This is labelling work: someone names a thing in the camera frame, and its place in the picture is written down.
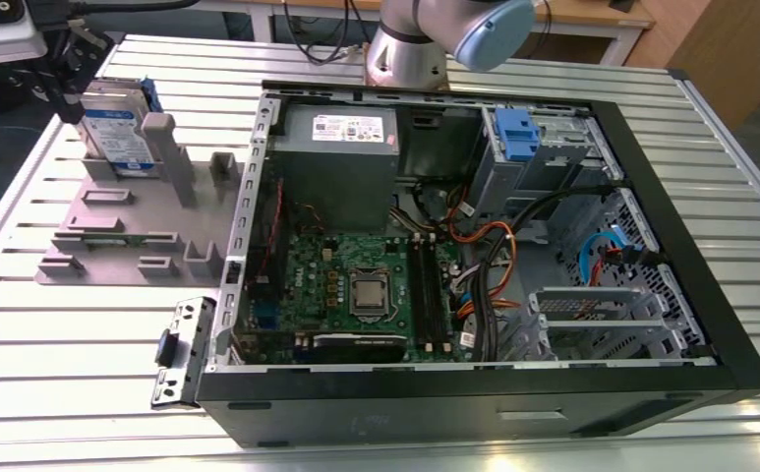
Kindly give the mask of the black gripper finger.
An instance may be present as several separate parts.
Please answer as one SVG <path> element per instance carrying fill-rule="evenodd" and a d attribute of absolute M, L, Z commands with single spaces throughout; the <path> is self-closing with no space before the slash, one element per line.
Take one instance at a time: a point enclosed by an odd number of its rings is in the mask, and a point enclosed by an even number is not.
<path fill-rule="evenodd" d="M 74 69 L 95 74 L 105 64 L 114 48 L 114 40 L 102 32 L 82 25 L 70 27 L 73 33 L 71 53 L 75 57 Z"/>
<path fill-rule="evenodd" d="M 81 102 L 85 91 L 85 74 L 82 66 L 60 63 L 52 66 L 52 97 L 55 109 L 64 123 L 79 123 L 85 115 Z"/>

